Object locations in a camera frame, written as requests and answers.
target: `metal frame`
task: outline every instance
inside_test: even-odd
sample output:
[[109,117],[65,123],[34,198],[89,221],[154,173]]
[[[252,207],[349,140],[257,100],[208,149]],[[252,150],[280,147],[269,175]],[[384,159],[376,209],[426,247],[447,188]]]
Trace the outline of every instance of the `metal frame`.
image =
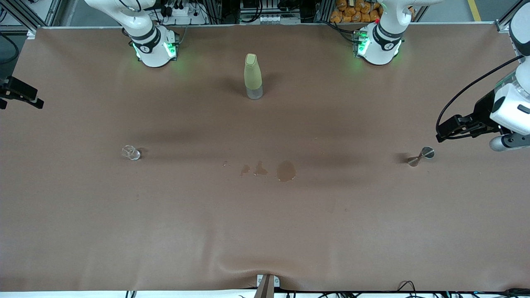
[[2,0],[0,5],[32,33],[35,33],[38,27],[46,25],[32,9],[20,0]]
[[422,6],[420,7],[420,9],[418,9],[418,12],[416,13],[416,18],[414,18],[414,23],[417,23],[421,20],[421,18],[425,15],[425,13],[427,12],[427,9],[429,8],[429,6]]
[[508,26],[510,25],[511,18],[514,17],[514,14],[521,6],[528,2],[530,2],[530,0],[517,1],[502,17],[496,20],[495,25],[497,26],[497,31],[502,33],[508,32]]
[[59,8],[61,7],[61,4],[63,3],[63,0],[52,0],[50,9],[48,10],[48,15],[46,16],[46,19],[44,20],[44,23],[46,23],[46,26],[52,26],[57,19]]
[[218,20],[221,19],[222,4],[217,0],[202,0],[202,3],[208,12],[210,24],[218,24]]

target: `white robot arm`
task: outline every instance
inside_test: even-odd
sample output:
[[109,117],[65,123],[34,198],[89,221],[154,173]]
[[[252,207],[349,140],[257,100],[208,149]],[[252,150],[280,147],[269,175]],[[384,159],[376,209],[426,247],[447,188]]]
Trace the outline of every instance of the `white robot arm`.
[[443,0],[377,1],[383,6],[383,15],[379,23],[371,23],[360,29],[366,32],[366,37],[356,45],[356,54],[371,64],[384,65],[398,54],[401,39],[412,19],[409,6],[432,5]]
[[142,9],[152,7],[156,0],[85,0],[85,2],[115,19],[132,40],[138,58],[149,67],[160,67],[176,59],[178,38],[175,32],[155,25]]
[[524,61],[475,104],[473,113],[465,117],[454,115],[439,125],[440,115],[436,127],[439,142],[468,136],[475,138],[486,133],[501,133],[501,136],[490,141],[490,147],[494,151],[530,147],[530,3],[517,11],[509,30],[516,49],[522,55],[502,66],[523,56]]

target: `stain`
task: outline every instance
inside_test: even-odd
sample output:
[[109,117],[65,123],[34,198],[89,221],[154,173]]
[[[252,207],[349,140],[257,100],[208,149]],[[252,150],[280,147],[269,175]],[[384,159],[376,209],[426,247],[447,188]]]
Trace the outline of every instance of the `stain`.
[[293,180],[296,177],[295,165],[289,160],[282,161],[276,168],[276,177],[280,182]]
[[244,165],[243,168],[241,169],[241,177],[243,177],[243,174],[246,174],[250,172],[250,166],[248,164]]
[[269,172],[263,168],[263,162],[259,161],[258,165],[256,165],[256,170],[254,171],[254,176],[257,175],[267,175]]

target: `table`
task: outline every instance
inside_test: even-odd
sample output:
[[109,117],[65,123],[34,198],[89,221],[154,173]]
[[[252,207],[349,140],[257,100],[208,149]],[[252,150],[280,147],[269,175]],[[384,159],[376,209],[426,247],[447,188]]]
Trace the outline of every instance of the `table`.
[[[0,288],[212,290],[261,273],[311,291],[529,287],[530,151],[434,130],[514,57],[509,37],[460,24],[405,38],[378,67],[325,26],[190,28],[178,61],[152,69],[120,30],[39,30],[15,76],[44,109],[0,116]],[[122,158],[127,144],[144,158]],[[402,163],[424,146],[432,161]]]

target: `black cable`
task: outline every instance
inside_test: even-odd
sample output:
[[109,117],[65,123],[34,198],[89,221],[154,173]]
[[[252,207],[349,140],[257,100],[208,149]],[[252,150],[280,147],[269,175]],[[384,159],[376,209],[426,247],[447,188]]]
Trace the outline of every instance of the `black cable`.
[[346,30],[346,29],[341,29],[339,28],[339,26],[337,26],[337,24],[333,25],[332,23],[328,22],[328,21],[316,21],[315,23],[324,23],[328,26],[330,26],[331,28],[335,29],[335,30],[339,30],[340,32],[343,32],[343,33],[350,33],[350,34],[353,34],[354,31],[353,30]]
[[241,23],[252,23],[254,21],[256,21],[257,19],[260,18],[261,16],[261,13],[263,12],[263,2],[262,0],[256,0],[256,13],[254,14],[254,17],[252,17],[250,20],[248,21],[243,21],[243,20],[239,20],[239,22]]
[[357,40],[352,40],[352,39],[349,39],[345,33],[347,34],[353,34],[354,32],[352,30],[345,30],[345,29],[341,29],[339,28],[339,26],[336,24],[336,23],[330,23],[330,22],[327,22],[327,21],[316,21],[315,23],[324,23],[328,26],[330,26],[331,28],[333,28],[334,30],[336,30],[341,36],[342,38],[346,39],[348,42],[351,42],[351,43],[360,43],[359,41]]
[[16,46],[16,44],[13,42],[13,40],[11,40],[11,38],[7,37],[4,33],[0,32],[0,36],[2,36],[3,38],[5,38],[9,43],[11,43],[13,45],[13,48],[15,49],[15,55],[11,56],[11,58],[9,58],[8,60],[5,60],[5,61],[0,61],[0,65],[1,64],[7,64],[9,62],[12,62],[14,61],[20,54],[20,51],[19,51],[19,48]]
[[[442,116],[444,115],[445,111],[447,110],[447,108],[449,108],[449,106],[462,94],[464,93],[467,89],[469,89],[471,86],[473,86],[474,84],[478,83],[479,81],[483,80],[485,77],[489,76],[490,74],[498,71],[499,69],[505,67],[506,65],[514,62],[514,61],[517,61],[521,58],[523,58],[524,56],[523,55],[520,55],[520,56],[517,56],[513,59],[510,59],[506,62],[504,62],[503,64],[497,66],[496,68],[490,70],[489,72],[487,72],[486,74],[482,75],[481,77],[477,78],[475,81],[471,82],[469,85],[467,85],[466,87],[464,87],[464,89],[460,90],[451,100],[449,100],[449,102],[445,105],[445,107],[441,110],[440,112],[440,115],[438,116],[438,120],[436,120],[436,133],[441,136],[440,134],[440,121],[441,121],[441,118]],[[479,134],[468,134],[468,135],[463,135],[463,136],[456,136],[456,137],[451,137],[451,136],[446,136],[446,137],[442,137],[444,139],[461,139],[461,138],[467,138],[467,137],[473,137],[473,136],[477,136]]]
[[412,281],[402,281],[402,282],[400,282],[400,286],[397,288],[397,291],[399,292],[399,290],[404,288],[406,285],[410,285],[412,287],[412,290],[414,291],[414,293],[416,293],[416,287],[414,286],[414,283]]
[[154,10],[154,11],[155,11],[155,16],[156,16],[156,20],[157,20],[157,22],[158,22],[160,25],[162,25],[162,22],[160,21],[160,18],[158,17],[158,13],[156,12],[156,10]]
[[2,8],[2,10],[0,11],[0,16],[2,16],[2,13],[4,13],[4,12],[5,12],[5,14],[4,14],[4,16],[2,17],[2,19],[0,20],[0,23],[2,23],[2,22],[5,20],[5,17],[7,16],[7,11],[5,11],[5,10]]
[[134,9],[133,7],[130,7],[129,5],[123,3],[122,0],[118,0],[123,6],[125,6],[127,9],[132,10],[134,12],[140,12],[142,11],[142,6],[140,5],[140,1],[136,0],[136,4],[138,4],[138,10]]
[[219,24],[217,21],[222,21],[222,20],[223,20],[223,19],[220,19],[220,18],[218,18],[218,17],[214,17],[214,16],[212,16],[208,11],[206,11],[204,8],[202,8],[201,5],[199,5],[199,7],[200,7],[200,10],[203,11],[204,13],[206,13],[207,16],[209,16],[210,18],[212,18],[213,20],[215,20],[215,23],[216,23],[216,24]]

